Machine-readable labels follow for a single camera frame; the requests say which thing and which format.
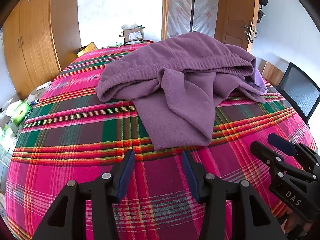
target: yellow box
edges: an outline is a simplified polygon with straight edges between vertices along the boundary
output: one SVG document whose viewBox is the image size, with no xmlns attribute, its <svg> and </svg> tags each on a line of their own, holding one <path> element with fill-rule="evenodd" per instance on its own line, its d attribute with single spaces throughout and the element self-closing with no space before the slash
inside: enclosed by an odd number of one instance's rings
<svg viewBox="0 0 320 240">
<path fill-rule="evenodd" d="M 93 51 L 93 50 L 96 50 L 96 49 L 97 49 L 96 45 L 93 42 L 91 42 L 87 46 L 84 46 L 83 49 L 80 52 L 77 53 L 77 55 L 78 55 L 78 57 L 80 57 L 84 53 L 89 52 L 89 51 Z"/>
</svg>

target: plaid bedspread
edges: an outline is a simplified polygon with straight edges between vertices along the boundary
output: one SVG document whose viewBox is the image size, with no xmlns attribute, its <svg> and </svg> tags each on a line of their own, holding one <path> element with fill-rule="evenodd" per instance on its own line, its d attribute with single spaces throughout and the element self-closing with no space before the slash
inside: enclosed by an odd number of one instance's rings
<svg viewBox="0 0 320 240">
<path fill-rule="evenodd" d="M 100 102 L 94 92 L 105 65 L 145 44 L 107 48 L 84 54 L 53 82 L 31 113 L 14 151 L 6 188 L 7 216 L 19 239 L 31 239 L 41 218 L 63 186 L 96 179 L 136 152 L 129 190 L 113 205 L 120 239 L 198 239 L 204 205 L 191 197 L 181 167 L 181 148 L 155 152 L 129 100 Z M 250 181 L 275 216 L 285 206 L 269 192 L 268 167 L 249 151 L 276 133 L 315 149 L 302 119 L 268 83 L 266 104 L 232 93 L 216 110 L 212 142 L 188 147 L 196 161 L 227 181 Z M 298 167 L 292 157 L 286 162 Z M 226 206 L 225 238 L 231 238 L 231 203 Z M 90 202 L 86 204 L 87 239 L 93 240 Z"/>
</svg>

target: purple garment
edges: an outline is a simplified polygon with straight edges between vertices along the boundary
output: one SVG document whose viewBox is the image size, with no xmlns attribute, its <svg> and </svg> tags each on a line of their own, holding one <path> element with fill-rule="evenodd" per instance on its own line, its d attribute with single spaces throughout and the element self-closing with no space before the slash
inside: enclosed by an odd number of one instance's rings
<svg viewBox="0 0 320 240">
<path fill-rule="evenodd" d="M 132 99 L 155 150 L 206 146 L 215 107 L 234 89 L 265 103 L 267 89 L 252 64 L 254 56 L 244 49 L 191 32 L 109 63 L 96 92 L 103 102 Z"/>
</svg>

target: silver screw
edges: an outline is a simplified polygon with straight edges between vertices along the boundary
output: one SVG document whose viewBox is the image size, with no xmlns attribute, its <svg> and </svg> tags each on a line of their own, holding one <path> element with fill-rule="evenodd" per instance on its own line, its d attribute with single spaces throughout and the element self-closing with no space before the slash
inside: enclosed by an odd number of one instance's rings
<svg viewBox="0 0 320 240">
<path fill-rule="evenodd" d="M 248 187 L 250 185 L 250 182 L 244 179 L 241 181 L 241 185 L 244 187 Z"/>
<path fill-rule="evenodd" d="M 68 185 L 69 187 L 73 187 L 75 184 L 76 184 L 76 181 L 75 181 L 74 179 L 69 180 L 68 183 L 67 183 L 67 185 Z"/>
<path fill-rule="evenodd" d="M 111 174 L 109 172 L 103 173 L 102 174 L 102 178 L 103 179 L 110 179 L 111 178 Z"/>
<path fill-rule="evenodd" d="M 214 179 L 216 176 L 215 176 L 214 174 L 212 174 L 212 173 L 207 173 L 207 174 L 205 175 L 205 177 L 206 177 L 207 179 Z"/>
</svg>

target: cardboard box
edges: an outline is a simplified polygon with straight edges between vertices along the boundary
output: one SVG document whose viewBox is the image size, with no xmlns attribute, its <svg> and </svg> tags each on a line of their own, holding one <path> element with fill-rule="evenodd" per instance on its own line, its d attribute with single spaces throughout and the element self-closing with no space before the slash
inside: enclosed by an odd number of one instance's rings
<svg viewBox="0 0 320 240">
<path fill-rule="evenodd" d="M 80 57 L 84 53 L 89 52 L 89 51 L 93 51 L 96 49 L 97 49 L 96 45 L 93 42 L 91 42 L 89 45 L 83 47 L 83 49 L 80 52 L 78 52 L 77 55 L 78 55 L 78 57 Z"/>
<path fill-rule="evenodd" d="M 123 30 L 124 42 L 144 40 L 143 29 L 138 27 L 131 30 Z"/>
</svg>

